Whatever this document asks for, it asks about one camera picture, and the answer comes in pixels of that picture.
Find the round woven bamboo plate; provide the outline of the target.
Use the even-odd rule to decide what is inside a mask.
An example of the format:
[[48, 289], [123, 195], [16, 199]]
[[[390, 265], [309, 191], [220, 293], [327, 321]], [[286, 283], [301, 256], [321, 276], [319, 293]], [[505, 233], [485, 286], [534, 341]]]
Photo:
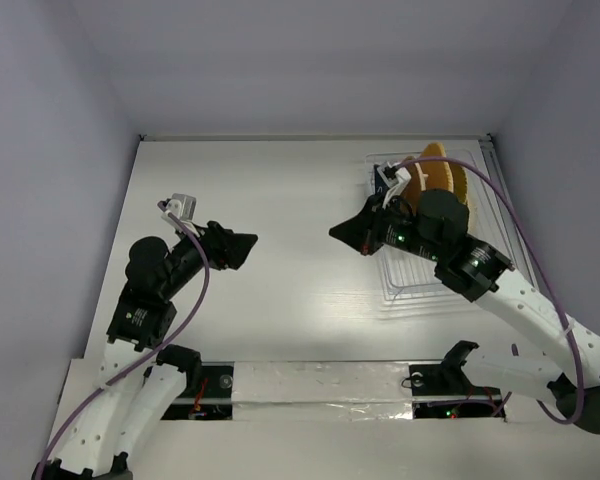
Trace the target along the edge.
[[439, 142], [428, 144], [421, 152], [419, 168], [424, 176], [424, 189], [453, 191], [453, 176], [449, 164], [442, 161], [446, 150]]

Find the blue triangular plate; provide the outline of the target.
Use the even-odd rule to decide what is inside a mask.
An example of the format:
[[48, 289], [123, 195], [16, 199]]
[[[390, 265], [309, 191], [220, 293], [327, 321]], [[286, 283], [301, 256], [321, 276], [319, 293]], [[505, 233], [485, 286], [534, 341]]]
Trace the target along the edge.
[[391, 181], [387, 179], [385, 170], [388, 168], [386, 163], [373, 165], [373, 189], [375, 194], [385, 195], [390, 187]]

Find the triangular woven bamboo plate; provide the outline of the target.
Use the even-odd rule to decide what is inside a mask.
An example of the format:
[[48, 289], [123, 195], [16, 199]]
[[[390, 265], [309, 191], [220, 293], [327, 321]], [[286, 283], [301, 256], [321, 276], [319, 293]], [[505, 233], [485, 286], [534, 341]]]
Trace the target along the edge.
[[409, 173], [410, 179], [400, 196], [415, 208], [421, 192], [426, 189], [426, 175], [418, 163], [406, 165], [405, 169]]

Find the green-rimmed round bamboo plate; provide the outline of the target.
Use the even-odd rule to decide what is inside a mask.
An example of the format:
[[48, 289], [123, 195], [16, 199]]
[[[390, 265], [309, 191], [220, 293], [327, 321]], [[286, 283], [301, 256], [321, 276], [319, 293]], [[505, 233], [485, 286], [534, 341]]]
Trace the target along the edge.
[[465, 168], [457, 163], [449, 163], [453, 179], [453, 192], [465, 206], [469, 205], [469, 182]]

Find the fish-shaped bamboo plate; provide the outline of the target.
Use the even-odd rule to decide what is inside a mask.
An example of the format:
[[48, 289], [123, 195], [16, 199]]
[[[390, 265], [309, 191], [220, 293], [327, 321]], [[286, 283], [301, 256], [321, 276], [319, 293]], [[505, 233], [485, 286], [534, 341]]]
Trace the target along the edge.
[[471, 235], [475, 235], [478, 233], [478, 213], [477, 207], [474, 205], [473, 200], [468, 197], [466, 202], [469, 217], [468, 217], [468, 233]]

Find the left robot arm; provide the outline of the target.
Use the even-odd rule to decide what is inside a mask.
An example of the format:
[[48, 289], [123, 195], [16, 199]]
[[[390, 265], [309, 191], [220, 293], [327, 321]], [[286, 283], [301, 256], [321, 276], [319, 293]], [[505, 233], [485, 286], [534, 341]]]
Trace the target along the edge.
[[96, 389], [58, 429], [33, 478], [132, 478], [133, 464], [172, 402], [203, 390], [199, 352], [173, 342], [172, 300], [198, 273], [239, 269], [258, 237], [215, 221], [175, 225], [174, 247], [155, 236], [131, 246]]

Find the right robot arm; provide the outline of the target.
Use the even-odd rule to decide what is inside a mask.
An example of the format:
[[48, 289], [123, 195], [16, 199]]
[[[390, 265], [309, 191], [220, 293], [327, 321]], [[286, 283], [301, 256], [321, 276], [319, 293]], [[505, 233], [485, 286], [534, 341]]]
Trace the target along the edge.
[[461, 340], [422, 386], [517, 393], [552, 404], [561, 421], [600, 435], [600, 336], [545, 297], [503, 253], [469, 234], [468, 221], [467, 206], [446, 190], [424, 192], [416, 208], [375, 194], [329, 235], [364, 256], [387, 246], [434, 262], [434, 275], [447, 289], [498, 317], [543, 354], [540, 360], [488, 355]]

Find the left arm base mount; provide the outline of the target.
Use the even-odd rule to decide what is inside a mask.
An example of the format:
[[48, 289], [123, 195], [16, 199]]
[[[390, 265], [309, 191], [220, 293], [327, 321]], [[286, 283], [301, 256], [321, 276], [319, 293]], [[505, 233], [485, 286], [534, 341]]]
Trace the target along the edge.
[[165, 421], [224, 421], [233, 417], [234, 364], [204, 363], [196, 390], [177, 397], [162, 416]]

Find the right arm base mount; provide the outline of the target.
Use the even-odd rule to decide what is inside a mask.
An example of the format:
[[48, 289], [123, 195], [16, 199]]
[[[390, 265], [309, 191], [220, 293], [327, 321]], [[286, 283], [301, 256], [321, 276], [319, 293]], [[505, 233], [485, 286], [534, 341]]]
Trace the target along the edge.
[[411, 394], [415, 419], [506, 419], [505, 399], [496, 387], [449, 380], [438, 364], [412, 364], [400, 386]]

